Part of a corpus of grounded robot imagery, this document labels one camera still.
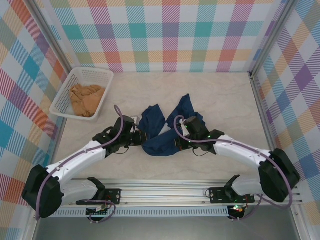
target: white plastic basket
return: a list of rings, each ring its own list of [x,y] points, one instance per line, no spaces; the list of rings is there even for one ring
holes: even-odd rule
[[[71,70],[59,92],[55,96],[50,106],[50,113],[68,119],[78,119],[86,121],[97,120],[101,106],[103,105],[104,100],[110,90],[113,78],[114,73],[112,71],[93,67],[75,67]],[[105,88],[99,106],[92,117],[75,115],[70,101],[69,91],[70,88],[76,84],[81,84],[83,86],[99,85]]]

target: marble surface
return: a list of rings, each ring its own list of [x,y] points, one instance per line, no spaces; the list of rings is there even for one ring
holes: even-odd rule
[[[217,129],[235,140],[268,149],[247,73],[116,73],[97,122],[67,120],[54,162],[113,126],[118,118],[114,105],[124,115],[140,116],[149,106],[159,104],[167,118],[188,93],[209,130]],[[228,180],[236,174],[255,173],[233,159],[210,153],[197,157],[191,149],[170,157],[155,157],[141,147],[131,147],[126,154],[113,154],[93,164],[77,178]]]

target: navy blue cloth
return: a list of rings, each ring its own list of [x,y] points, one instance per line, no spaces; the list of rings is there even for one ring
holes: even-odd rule
[[[176,106],[175,110],[173,110],[173,112],[167,118],[166,122],[168,123],[169,128],[171,129],[174,128],[174,120],[178,115],[184,116],[184,119],[188,119],[192,116],[196,116],[198,119],[200,119],[202,124],[206,125],[206,123],[204,122],[204,117],[200,113],[195,112],[194,107],[192,106],[189,94],[181,98],[178,106]]]
[[[149,106],[143,113],[138,129],[145,132],[147,139],[153,139],[159,135],[166,124],[166,119],[159,105]]]
[[[142,145],[143,150],[147,154],[151,156],[167,157],[180,151],[175,144],[175,139],[179,136],[174,129],[174,120],[178,115],[184,116],[185,119],[196,116],[204,125],[206,124],[203,120],[203,116],[198,112],[195,112],[189,94],[181,98],[178,106],[170,114],[167,120],[158,104],[149,106],[148,109],[142,113],[142,119],[140,120],[138,128],[147,135],[147,141]],[[171,130],[159,135],[166,122]]]

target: beige cloth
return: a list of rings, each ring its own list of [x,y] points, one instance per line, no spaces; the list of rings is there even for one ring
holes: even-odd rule
[[[92,117],[99,106],[105,88],[98,85],[82,86],[74,85],[70,88],[69,96],[75,115],[80,117]]]

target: tan towel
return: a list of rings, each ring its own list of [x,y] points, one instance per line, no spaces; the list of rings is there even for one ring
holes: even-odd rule
[[[105,88],[98,85],[82,86],[74,85],[70,88],[69,96],[75,115],[80,117],[92,117],[99,106]]]

